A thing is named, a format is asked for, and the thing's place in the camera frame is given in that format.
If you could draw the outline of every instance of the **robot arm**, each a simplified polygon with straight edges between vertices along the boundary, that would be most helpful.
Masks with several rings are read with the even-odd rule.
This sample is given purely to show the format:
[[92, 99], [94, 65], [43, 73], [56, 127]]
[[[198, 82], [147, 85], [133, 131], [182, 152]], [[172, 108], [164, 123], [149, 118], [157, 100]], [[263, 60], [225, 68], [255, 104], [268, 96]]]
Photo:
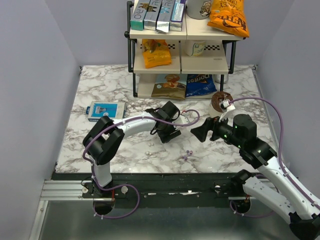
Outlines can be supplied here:
[[226, 144], [234, 145], [239, 154], [254, 169], [268, 178], [282, 193], [279, 194], [260, 182], [248, 171], [242, 170], [231, 180], [233, 185], [253, 196], [278, 213], [288, 224], [292, 232], [301, 240], [313, 240], [320, 234], [320, 210], [316, 203], [310, 202], [288, 179], [288, 175], [320, 202], [285, 167], [282, 170], [277, 153], [257, 137], [257, 125], [249, 115], [238, 114], [233, 118], [233, 126], [228, 119], [208, 117], [202, 126], [193, 128], [193, 133], [201, 142], [206, 140], [208, 131], [213, 131], [211, 141], [223, 139]]
[[[123, 139], [137, 133], [150, 132], [151, 134], [157, 133], [162, 143], [167, 143], [181, 135], [181, 132], [176, 130], [173, 125], [154, 120], [172, 123], [178, 120], [173, 119], [177, 113], [180, 113], [179, 109], [171, 101], [168, 101], [161, 108], [150, 108], [134, 117], [115, 120], [111, 120], [107, 116], [101, 117], [82, 142], [85, 147], [91, 144], [87, 152], [97, 183], [104, 187], [111, 182], [110, 161], [116, 155]], [[108, 138], [105, 139], [101, 135], [93, 143], [90, 143], [102, 131], [105, 131], [104, 134], [108, 135]]]

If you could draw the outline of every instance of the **shelf rack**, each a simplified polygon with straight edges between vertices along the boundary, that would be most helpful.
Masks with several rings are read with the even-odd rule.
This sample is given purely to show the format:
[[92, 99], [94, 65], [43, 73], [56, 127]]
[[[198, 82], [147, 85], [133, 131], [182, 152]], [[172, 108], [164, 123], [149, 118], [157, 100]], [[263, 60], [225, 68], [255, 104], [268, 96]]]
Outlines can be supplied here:
[[[151, 96], [156, 74], [219, 74], [220, 91], [224, 89], [225, 74], [233, 74], [235, 66], [237, 41], [242, 37], [235, 36], [219, 29], [207, 26], [208, 19], [197, 20], [189, 17], [187, 14], [183, 17], [182, 31], [170, 31], [169, 33], [160, 33], [152, 30], [133, 30], [130, 26], [131, 8], [136, 7], [132, 1], [126, 3], [127, 13], [127, 31], [124, 36], [127, 38], [128, 50], [128, 72], [132, 73], [133, 96], [149, 98]], [[136, 48], [142, 46], [142, 39], [164, 39], [170, 45], [172, 64], [157, 66], [146, 69], [142, 51], [136, 53]], [[206, 40], [206, 50], [199, 57], [190, 57], [182, 50], [183, 40]], [[227, 65], [226, 51], [227, 44], [231, 43], [231, 57], [229, 66]], [[137, 92], [136, 74], [144, 75], [140, 81], [145, 85]]]

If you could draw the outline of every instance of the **metal floor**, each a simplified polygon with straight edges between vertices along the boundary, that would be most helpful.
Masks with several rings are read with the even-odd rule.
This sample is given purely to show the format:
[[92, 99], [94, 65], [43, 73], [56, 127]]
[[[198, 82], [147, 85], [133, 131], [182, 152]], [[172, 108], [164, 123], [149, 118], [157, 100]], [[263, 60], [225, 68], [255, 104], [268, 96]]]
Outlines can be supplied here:
[[[115, 209], [122, 215], [128, 209]], [[253, 214], [270, 210], [253, 200]], [[282, 218], [252, 219], [229, 208], [142, 208], [123, 218], [94, 217], [90, 201], [50, 201], [41, 240], [296, 240]]]

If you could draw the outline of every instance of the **white shelf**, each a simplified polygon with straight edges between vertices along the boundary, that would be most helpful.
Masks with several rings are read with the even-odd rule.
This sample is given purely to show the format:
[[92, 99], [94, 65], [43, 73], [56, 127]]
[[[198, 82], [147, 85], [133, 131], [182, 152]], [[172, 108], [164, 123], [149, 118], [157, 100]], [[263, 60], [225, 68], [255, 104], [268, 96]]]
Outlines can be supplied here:
[[207, 41], [202, 55], [191, 57], [181, 50], [181, 66], [183, 74], [227, 74], [229, 72], [222, 41]]
[[185, 14], [187, 40], [242, 40], [243, 37], [235, 36], [217, 28], [208, 26], [210, 18], [198, 20]]
[[[133, 12], [136, 9], [138, 0], [134, 1]], [[186, 14], [183, 16], [182, 31], [169, 31], [168, 33], [161, 33], [153, 30], [133, 30], [130, 29], [131, 39], [165, 39], [165, 40], [186, 40], [187, 30], [186, 30]]]
[[[156, 83], [157, 74], [140, 74], [139, 84], [138, 84], [138, 98], [149, 99], [149, 98], [158, 98], [158, 99], [169, 99], [169, 97], [151, 97], [151, 94], [154, 90], [154, 85]], [[189, 96], [185, 99], [211, 99], [213, 93], [202, 95], [202, 96]]]
[[135, 45], [135, 58], [133, 72], [135, 74], [180, 74], [180, 54], [179, 54], [179, 41], [167, 40], [165, 41], [170, 46], [171, 64], [146, 68], [145, 59], [142, 54], [142, 40], [138, 39]]

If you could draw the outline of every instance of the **blue chip bag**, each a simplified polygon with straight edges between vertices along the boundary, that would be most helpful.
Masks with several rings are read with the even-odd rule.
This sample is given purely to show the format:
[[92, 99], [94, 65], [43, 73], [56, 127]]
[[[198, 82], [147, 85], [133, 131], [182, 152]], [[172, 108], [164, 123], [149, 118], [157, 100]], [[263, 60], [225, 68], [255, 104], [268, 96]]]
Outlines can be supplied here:
[[185, 96], [201, 96], [216, 92], [216, 86], [211, 74], [188, 74]]

